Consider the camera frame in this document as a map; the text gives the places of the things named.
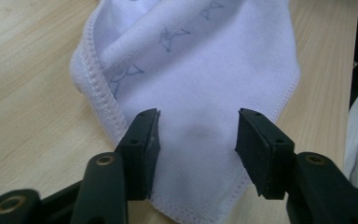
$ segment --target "light wood surface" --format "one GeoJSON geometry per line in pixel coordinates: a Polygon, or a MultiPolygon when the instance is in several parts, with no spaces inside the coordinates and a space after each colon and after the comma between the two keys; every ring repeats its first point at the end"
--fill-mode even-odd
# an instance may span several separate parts
{"type": "MultiPolygon", "coordinates": [[[[0,0],[0,194],[42,198],[81,179],[87,161],[114,148],[76,91],[68,66],[96,0],[0,0]]],[[[300,83],[278,121],[296,152],[342,167],[358,0],[291,0],[300,83]]],[[[172,223],[147,202],[130,223],[172,223]]],[[[251,186],[227,223],[288,223],[285,202],[251,186]]]]}

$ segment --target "wooden table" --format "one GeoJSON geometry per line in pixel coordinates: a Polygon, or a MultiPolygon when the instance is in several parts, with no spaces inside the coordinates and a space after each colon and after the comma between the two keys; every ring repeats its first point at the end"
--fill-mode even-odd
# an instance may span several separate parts
{"type": "MultiPolygon", "coordinates": [[[[95,0],[0,0],[0,194],[37,189],[45,198],[81,179],[87,161],[114,148],[76,91],[68,66],[95,0]]],[[[302,76],[278,125],[296,152],[342,167],[358,0],[291,0],[302,76]]],[[[170,223],[147,202],[130,223],[170,223]]],[[[287,223],[285,202],[251,186],[227,223],[287,223]]]]}

